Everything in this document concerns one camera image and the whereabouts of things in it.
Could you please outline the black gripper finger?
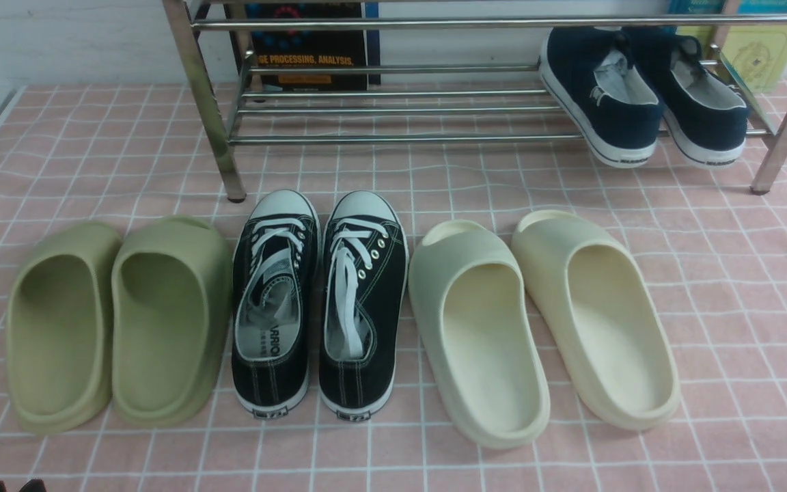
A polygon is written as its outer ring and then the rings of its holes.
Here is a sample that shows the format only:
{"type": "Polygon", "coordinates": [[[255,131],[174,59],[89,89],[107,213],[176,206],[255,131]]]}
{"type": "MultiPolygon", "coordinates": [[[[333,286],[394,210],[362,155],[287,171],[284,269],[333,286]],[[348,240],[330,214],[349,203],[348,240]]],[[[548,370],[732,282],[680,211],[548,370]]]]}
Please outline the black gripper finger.
{"type": "Polygon", "coordinates": [[[40,478],[28,480],[19,492],[47,492],[46,483],[40,478]]]}

